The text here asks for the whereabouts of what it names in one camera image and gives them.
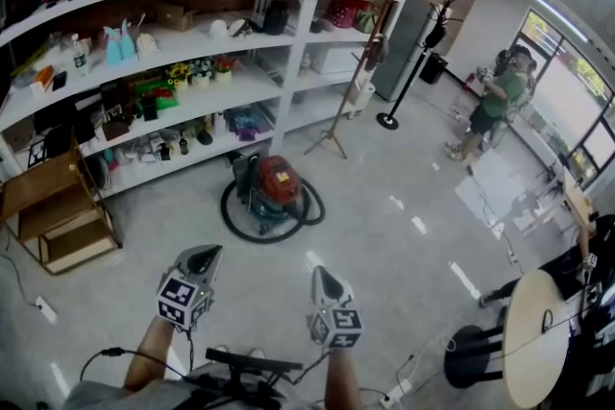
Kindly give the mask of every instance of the small wooden shelf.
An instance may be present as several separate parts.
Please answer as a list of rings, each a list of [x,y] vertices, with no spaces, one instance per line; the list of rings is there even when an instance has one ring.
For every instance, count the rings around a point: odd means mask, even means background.
[[[84,189],[75,184],[19,214],[19,239],[24,243],[94,209]]]
[[[2,217],[8,219],[76,184],[80,181],[72,152],[46,160],[5,183]]]
[[[48,243],[41,239],[41,260],[51,273],[64,272],[117,248],[103,219],[62,234]]]

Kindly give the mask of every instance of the wooden tabletop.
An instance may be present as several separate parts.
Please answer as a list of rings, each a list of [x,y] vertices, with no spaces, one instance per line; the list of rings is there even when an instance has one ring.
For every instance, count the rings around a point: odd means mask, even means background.
[[[1,217],[6,220],[75,184],[79,175],[74,153],[48,159],[5,183]]]
[[[542,333],[545,312],[552,328]],[[515,286],[504,323],[504,381],[514,403],[531,408],[554,388],[568,351],[566,303],[549,274],[535,270]]]
[[[594,207],[566,168],[564,168],[564,198],[572,210],[575,221],[580,226],[588,226],[589,216],[594,212]]]

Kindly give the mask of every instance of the table leg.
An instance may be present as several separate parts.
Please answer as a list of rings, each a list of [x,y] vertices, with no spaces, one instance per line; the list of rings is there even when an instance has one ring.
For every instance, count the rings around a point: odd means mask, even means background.
[[[444,374],[456,388],[469,388],[479,381],[502,378],[502,372],[487,373],[489,355],[502,349],[502,342],[489,338],[502,334],[496,327],[482,330],[478,326],[464,326],[453,336],[444,355]]]

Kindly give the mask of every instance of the black trash can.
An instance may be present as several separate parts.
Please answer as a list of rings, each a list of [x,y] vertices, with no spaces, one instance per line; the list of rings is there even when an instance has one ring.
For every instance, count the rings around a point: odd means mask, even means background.
[[[435,84],[449,63],[437,53],[432,53],[421,71],[421,79],[427,84]]]

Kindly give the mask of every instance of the gray refrigerator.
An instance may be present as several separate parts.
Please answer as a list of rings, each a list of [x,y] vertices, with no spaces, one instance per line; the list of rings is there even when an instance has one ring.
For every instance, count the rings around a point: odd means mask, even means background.
[[[409,72],[418,60],[419,45],[430,33],[435,21],[430,19],[431,4],[427,0],[406,0],[399,20],[389,39],[389,52],[372,77],[376,93],[386,101],[396,101],[407,81]]]

